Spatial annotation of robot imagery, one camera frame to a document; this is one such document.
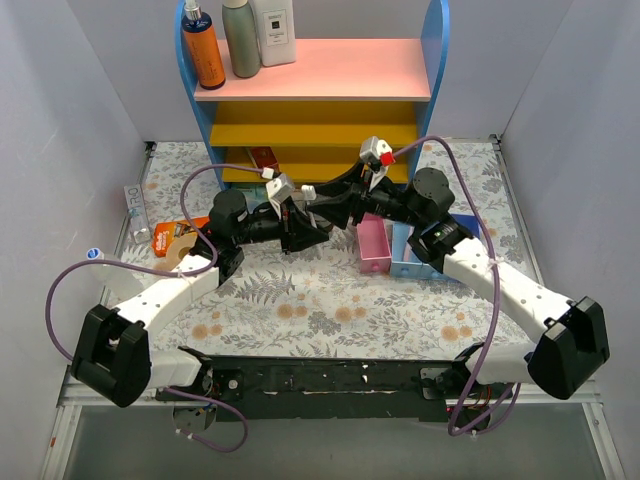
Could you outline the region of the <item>clear textured glass tray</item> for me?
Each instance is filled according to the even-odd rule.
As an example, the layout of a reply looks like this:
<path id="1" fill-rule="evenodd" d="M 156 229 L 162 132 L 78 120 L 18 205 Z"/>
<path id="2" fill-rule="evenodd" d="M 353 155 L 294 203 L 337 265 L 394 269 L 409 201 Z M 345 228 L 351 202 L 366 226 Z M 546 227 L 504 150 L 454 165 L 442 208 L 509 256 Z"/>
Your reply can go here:
<path id="1" fill-rule="evenodd" d="M 315 245 L 311 252 L 318 259 L 336 260 L 338 258 L 352 258 L 356 254 L 356 230 L 352 225 L 340 229 L 330 222 L 317 218 L 317 227 L 327 233 L 326 242 Z"/>

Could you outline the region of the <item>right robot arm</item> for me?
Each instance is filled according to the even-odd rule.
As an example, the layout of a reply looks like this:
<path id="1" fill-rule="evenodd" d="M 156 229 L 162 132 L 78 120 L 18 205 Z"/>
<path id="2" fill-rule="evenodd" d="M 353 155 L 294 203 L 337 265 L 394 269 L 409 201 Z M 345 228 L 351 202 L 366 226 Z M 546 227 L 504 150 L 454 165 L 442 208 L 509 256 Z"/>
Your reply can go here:
<path id="1" fill-rule="evenodd" d="M 609 360 L 601 305 L 555 293 L 491 257 L 487 243 L 449 214 L 455 196 L 442 171 L 423 168 L 403 190 L 352 171 L 302 192 L 310 212 L 340 228 L 367 214 L 411 226 L 408 244 L 422 263 L 471 288 L 527 335 L 520 345 L 484 341 L 464 350 L 442 387 L 471 398 L 490 384 L 529 383 L 566 400 Z"/>

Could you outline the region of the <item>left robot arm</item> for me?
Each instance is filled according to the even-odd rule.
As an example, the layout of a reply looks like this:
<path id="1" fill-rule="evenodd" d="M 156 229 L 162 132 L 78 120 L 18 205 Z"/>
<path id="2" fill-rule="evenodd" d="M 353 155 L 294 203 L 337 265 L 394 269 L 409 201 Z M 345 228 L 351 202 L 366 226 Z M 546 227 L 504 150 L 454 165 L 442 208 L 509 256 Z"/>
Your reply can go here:
<path id="1" fill-rule="evenodd" d="M 119 407 L 149 388 L 179 387 L 193 400 L 213 386 L 204 355 L 180 347 L 154 351 L 154 338 L 192 303 L 219 288 L 244 259 L 242 247 L 278 240 L 286 253 L 323 243 L 330 224 L 287 198 L 278 209 L 254 210 L 238 190 L 218 193 L 201 238 L 173 270 L 141 293 L 86 315 L 71 365 L 72 376 Z"/>

